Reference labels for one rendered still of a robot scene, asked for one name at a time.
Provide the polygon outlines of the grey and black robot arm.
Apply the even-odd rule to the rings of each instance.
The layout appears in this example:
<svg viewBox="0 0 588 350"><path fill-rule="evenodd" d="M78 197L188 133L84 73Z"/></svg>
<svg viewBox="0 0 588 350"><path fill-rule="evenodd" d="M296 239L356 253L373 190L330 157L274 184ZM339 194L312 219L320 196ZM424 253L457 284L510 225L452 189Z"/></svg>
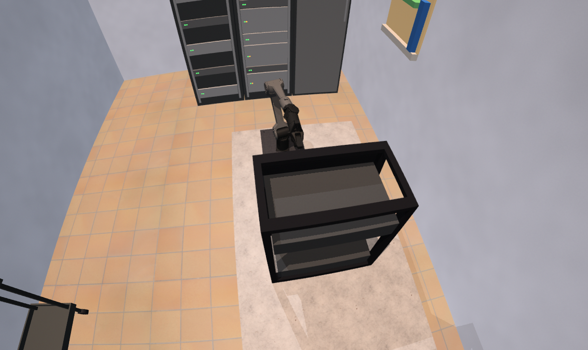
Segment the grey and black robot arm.
<svg viewBox="0 0 588 350"><path fill-rule="evenodd" d="M284 93L284 82L281 78L276 80L264 82L265 93L270 96L272 102L272 109L274 112L276 124L272 127L272 133L276 139L276 151L289 151L289 140L287 133L289 132L288 125L291 122L298 121L298 113L300 110L292 104L289 97ZM284 110L284 118L281 111ZM287 120L284 122L284 119Z"/></svg>

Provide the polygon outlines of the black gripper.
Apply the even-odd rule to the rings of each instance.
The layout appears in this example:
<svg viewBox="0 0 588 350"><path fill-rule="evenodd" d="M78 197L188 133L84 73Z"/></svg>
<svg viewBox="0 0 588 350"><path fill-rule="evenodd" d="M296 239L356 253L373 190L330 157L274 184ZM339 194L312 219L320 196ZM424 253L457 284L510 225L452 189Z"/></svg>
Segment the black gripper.
<svg viewBox="0 0 588 350"><path fill-rule="evenodd" d="M300 125L300 120L291 122L288 125L289 132L287 133L288 137L291 137L291 141L294 143L294 147L298 149L303 148L303 130L302 126Z"/></svg>

